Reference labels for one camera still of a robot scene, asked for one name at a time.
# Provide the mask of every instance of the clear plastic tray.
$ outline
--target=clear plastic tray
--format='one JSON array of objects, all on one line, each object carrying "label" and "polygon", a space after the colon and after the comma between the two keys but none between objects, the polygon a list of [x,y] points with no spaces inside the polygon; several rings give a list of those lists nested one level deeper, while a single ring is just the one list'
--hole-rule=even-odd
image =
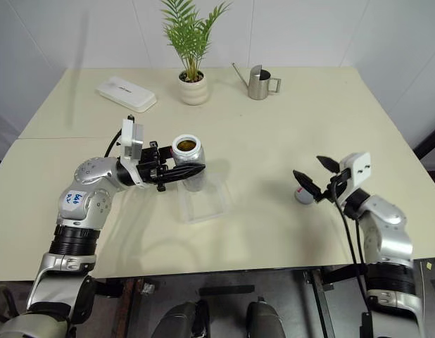
[{"label": "clear plastic tray", "polygon": [[182,181],[177,183],[180,215],[185,223],[203,222],[229,211],[229,201],[220,176],[206,173],[205,184],[199,192],[188,191]]}]

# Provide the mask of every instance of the green leaves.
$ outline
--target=green leaves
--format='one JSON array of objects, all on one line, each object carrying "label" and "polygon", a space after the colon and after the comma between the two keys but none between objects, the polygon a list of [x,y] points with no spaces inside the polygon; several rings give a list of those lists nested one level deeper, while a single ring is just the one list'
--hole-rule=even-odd
[{"label": "green leaves", "polygon": [[210,46],[211,27],[228,8],[222,2],[208,15],[207,19],[197,18],[198,11],[193,0],[161,0],[167,9],[165,14],[165,34],[170,46],[175,48],[186,68],[190,81],[198,79],[198,67]]}]

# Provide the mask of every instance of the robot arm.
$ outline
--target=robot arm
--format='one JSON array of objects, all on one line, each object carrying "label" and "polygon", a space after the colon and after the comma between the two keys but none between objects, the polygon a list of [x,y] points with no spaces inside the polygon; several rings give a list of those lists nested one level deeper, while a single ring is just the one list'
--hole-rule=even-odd
[{"label": "robot arm", "polygon": [[340,163],[323,156],[318,159],[336,174],[326,191],[321,193],[303,173],[294,171],[294,176],[316,202],[336,202],[331,192],[334,185],[344,214],[357,220],[364,234],[370,312],[362,315],[360,336],[424,338],[422,301],[416,295],[413,278],[412,243],[405,232],[407,218],[397,206],[359,188],[371,173],[369,153],[351,154]]},{"label": "robot arm", "polygon": [[96,264],[96,241],[117,192],[132,185],[144,188],[183,180],[205,165],[188,163],[169,169],[170,147],[156,142],[142,149],[141,126],[124,120],[121,158],[91,158],[80,165],[72,184],[61,194],[54,239],[42,257],[27,313],[0,327],[0,337],[74,337],[73,325],[91,314],[95,282],[89,275]]}]

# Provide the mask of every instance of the table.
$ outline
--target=table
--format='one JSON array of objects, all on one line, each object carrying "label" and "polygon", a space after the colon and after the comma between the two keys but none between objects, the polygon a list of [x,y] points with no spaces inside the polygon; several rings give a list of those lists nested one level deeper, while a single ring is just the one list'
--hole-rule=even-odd
[{"label": "table", "polygon": [[165,146],[183,133],[201,139],[207,169],[223,178],[231,208],[188,225],[179,216],[175,183],[163,193],[152,187],[117,194],[94,277],[350,263],[336,209],[328,202],[298,204],[292,170],[324,187],[331,174],[315,156],[339,160],[355,151],[372,156],[363,188],[407,215],[414,257],[435,256],[435,185],[357,71],[270,71],[282,77],[282,93],[254,101],[231,68],[206,70],[212,94],[194,107],[175,95],[178,70],[67,71],[0,166],[0,280],[34,278],[53,238],[60,193],[81,162],[103,155],[131,113],[94,93],[111,75],[157,94],[154,107],[135,113],[146,144]]}]

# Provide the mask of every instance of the potted plant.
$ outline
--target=potted plant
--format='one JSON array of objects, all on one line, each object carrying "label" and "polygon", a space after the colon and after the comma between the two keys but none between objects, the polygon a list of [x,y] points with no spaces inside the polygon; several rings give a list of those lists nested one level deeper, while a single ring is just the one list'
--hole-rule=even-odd
[{"label": "potted plant", "polygon": [[198,18],[198,10],[192,0],[161,0],[168,8],[165,17],[165,33],[183,62],[184,70],[178,77],[180,97],[186,104],[202,104],[208,99],[205,74],[199,68],[210,46],[213,23],[229,5],[222,2],[208,15]]}]

